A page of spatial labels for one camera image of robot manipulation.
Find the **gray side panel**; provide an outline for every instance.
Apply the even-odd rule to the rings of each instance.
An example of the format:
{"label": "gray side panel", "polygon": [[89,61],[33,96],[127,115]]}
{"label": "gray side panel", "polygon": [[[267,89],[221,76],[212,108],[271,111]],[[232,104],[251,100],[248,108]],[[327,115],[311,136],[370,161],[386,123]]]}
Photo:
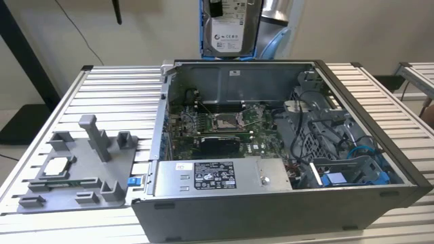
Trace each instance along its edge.
{"label": "gray side panel", "polygon": [[415,188],[356,189],[143,201],[132,204],[152,242],[364,229]]}
{"label": "gray side panel", "polygon": [[168,97],[180,103],[184,91],[197,88],[203,103],[282,101],[298,84],[296,77],[311,64],[213,63],[181,64]]}

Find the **white label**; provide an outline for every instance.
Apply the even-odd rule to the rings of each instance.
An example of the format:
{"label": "white label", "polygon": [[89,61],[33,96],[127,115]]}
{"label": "white label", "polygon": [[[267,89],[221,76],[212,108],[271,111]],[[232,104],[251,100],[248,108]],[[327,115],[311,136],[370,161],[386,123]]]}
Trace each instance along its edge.
{"label": "white label", "polygon": [[192,163],[176,163],[175,170],[192,170]]}
{"label": "white label", "polygon": [[239,52],[243,46],[247,0],[221,0],[223,16],[212,18],[211,46],[219,52]]}
{"label": "white label", "polygon": [[241,72],[239,70],[231,70],[229,71],[229,76],[239,76]]}

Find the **power supply label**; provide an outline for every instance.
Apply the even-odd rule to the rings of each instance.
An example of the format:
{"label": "power supply label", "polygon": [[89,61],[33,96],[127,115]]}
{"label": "power supply label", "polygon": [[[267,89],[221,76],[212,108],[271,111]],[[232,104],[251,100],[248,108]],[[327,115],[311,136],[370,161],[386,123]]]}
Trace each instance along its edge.
{"label": "power supply label", "polygon": [[197,190],[235,189],[233,162],[195,163],[195,188]]}

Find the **black stand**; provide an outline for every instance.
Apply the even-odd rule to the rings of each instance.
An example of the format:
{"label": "black stand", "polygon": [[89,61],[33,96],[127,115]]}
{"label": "black stand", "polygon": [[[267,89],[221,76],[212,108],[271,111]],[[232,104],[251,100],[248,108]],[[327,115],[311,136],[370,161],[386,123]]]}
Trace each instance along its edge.
{"label": "black stand", "polygon": [[0,144],[28,145],[49,115],[45,104],[24,105],[0,131]]}
{"label": "black stand", "polygon": [[0,35],[45,102],[24,105],[0,132],[0,144],[26,145],[55,110],[60,97],[4,0],[0,0]]}

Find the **metal rail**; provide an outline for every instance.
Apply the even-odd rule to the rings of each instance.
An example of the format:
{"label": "metal rail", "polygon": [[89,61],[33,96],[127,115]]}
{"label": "metal rail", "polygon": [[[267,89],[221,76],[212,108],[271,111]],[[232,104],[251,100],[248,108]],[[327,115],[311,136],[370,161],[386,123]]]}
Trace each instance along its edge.
{"label": "metal rail", "polygon": [[[328,64],[362,106],[370,112],[415,167],[434,184],[434,132],[416,115],[363,68],[351,64]],[[108,136],[129,130],[139,136],[132,174],[147,173],[156,102],[160,86],[159,67],[93,67],[80,74],[57,109],[32,143],[0,194],[0,243],[104,241],[147,243],[141,226],[129,207],[91,211],[16,214],[18,195],[26,192],[26,179],[33,179],[45,160],[53,131],[69,130],[75,138],[87,137],[76,125],[81,114],[95,113],[97,127]],[[128,188],[127,198],[135,196]],[[434,239],[434,191],[408,208],[388,211],[363,231],[263,238],[255,243],[411,243]],[[252,240],[235,241],[250,243]]]}

